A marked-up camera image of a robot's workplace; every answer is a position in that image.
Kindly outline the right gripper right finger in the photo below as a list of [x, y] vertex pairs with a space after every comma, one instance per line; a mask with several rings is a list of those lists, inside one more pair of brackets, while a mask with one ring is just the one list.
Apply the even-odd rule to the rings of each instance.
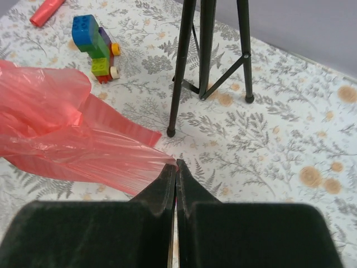
[[177, 161], [180, 267], [342, 267], [322, 214], [294, 203], [223, 203]]

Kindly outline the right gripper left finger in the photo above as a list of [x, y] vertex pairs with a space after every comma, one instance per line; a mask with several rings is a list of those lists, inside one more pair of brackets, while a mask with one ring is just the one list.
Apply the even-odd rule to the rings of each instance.
[[2, 267], [171, 267], [176, 167], [127, 202], [33, 201], [1, 243]]

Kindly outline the red plastic trash bag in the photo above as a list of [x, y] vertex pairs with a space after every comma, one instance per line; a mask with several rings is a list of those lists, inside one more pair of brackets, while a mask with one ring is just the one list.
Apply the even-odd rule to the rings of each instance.
[[137, 194], [176, 163], [160, 138], [93, 95], [77, 69], [1, 61], [1, 156], [23, 171]]

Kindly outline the red trash bag roll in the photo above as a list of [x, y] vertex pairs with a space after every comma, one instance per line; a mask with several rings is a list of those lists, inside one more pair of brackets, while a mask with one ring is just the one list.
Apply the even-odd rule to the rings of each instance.
[[42, 27], [64, 2], [65, 0], [45, 0], [32, 15], [30, 22], [36, 27]]

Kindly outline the floral patterned table mat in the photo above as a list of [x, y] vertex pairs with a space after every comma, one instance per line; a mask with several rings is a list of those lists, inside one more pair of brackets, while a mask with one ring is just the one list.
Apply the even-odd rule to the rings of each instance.
[[[1, 58], [24, 66], [75, 68], [90, 59], [71, 37], [73, 17], [92, 14], [122, 48], [120, 78], [92, 93], [152, 130], [169, 121], [182, 6], [175, 1], [66, 1], [43, 27], [39, 1], [1, 17]], [[324, 215], [346, 267], [356, 266], [356, 84], [251, 40], [252, 104], [238, 69], [207, 100], [183, 89], [173, 138], [157, 148], [184, 159], [224, 202], [308, 203]]]

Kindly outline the colourful toy brick car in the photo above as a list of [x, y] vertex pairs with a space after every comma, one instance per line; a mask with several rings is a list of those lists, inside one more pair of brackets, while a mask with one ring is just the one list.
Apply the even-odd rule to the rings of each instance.
[[93, 15], [75, 16], [71, 34], [74, 44], [91, 58], [91, 73], [101, 84], [119, 79], [114, 58], [121, 54], [119, 43], [112, 42]]

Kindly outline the black perforated music stand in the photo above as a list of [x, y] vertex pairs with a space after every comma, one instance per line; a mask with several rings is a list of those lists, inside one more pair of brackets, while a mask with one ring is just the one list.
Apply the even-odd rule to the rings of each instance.
[[[240, 66], [244, 69], [245, 101], [254, 102], [252, 82], [252, 61], [250, 47], [250, 23], [248, 0], [237, 1], [238, 24], [241, 44], [241, 57], [209, 88], [211, 52], [213, 46], [216, 1], [200, 2], [200, 37], [197, 38], [194, 27], [196, 1], [183, 1], [180, 34], [173, 78], [173, 95], [170, 120], [167, 128], [168, 137], [174, 137], [182, 88], [187, 88], [204, 101], [211, 96]], [[199, 86], [195, 87], [184, 79], [191, 36], [194, 37], [199, 56]]]

